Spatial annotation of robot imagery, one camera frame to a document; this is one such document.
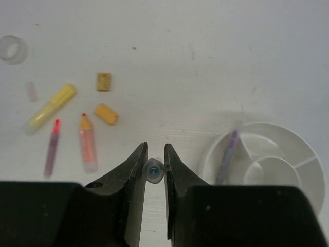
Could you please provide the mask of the blue highlighter pen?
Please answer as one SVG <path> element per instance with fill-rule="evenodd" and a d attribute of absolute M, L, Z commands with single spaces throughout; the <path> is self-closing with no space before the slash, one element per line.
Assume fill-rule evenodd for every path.
<path fill-rule="evenodd" d="M 147 160 L 143 166 L 142 175 L 146 181 L 152 184 L 158 184 L 164 177 L 164 164 L 155 158 Z"/>

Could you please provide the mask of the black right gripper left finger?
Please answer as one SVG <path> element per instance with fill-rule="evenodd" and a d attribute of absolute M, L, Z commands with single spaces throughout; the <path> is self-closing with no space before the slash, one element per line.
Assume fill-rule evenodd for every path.
<path fill-rule="evenodd" d="M 1 182 L 1 246 L 138 246 L 148 146 L 82 186 Z"/>

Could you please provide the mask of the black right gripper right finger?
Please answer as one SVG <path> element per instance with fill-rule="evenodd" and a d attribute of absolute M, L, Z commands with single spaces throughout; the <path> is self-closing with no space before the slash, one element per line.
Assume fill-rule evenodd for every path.
<path fill-rule="evenodd" d="M 213 186 L 164 147 L 172 246 L 327 246 L 312 206 L 293 186 Z"/>

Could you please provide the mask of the purple pen red tip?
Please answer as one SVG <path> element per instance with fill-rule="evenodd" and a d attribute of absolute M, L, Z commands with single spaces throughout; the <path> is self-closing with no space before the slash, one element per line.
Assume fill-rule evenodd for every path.
<path fill-rule="evenodd" d="M 54 121 L 53 130 L 50 135 L 46 164 L 44 168 L 45 177 L 51 177 L 53 174 L 54 162 L 56 158 L 57 145 L 58 145 L 59 134 L 60 134 L 60 123 L 61 122 L 59 119 L 56 119 Z"/>

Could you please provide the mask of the clear pen cap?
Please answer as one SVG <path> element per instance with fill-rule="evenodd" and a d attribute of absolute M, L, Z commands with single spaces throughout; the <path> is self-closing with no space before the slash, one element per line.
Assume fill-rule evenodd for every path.
<path fill-rule="evenodd" d="M 26 83 L 26 92 L 29 102 L 35 103 L 38 101 L 38 93 L 33 81 Z"/>

